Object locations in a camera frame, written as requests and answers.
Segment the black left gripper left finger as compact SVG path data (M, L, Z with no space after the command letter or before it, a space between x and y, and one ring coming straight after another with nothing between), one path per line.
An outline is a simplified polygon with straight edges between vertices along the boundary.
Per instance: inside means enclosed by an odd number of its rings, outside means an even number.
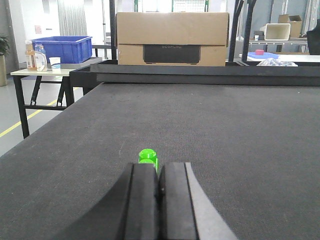
M157 240L158 176L151 163L129 163L106 195L55 240Z

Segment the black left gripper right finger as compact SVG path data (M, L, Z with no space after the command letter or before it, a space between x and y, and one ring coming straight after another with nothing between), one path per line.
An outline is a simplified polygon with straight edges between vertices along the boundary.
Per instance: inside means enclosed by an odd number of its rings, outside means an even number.
M191 163L166 163L160 174L160 239L236 240L199 184Z

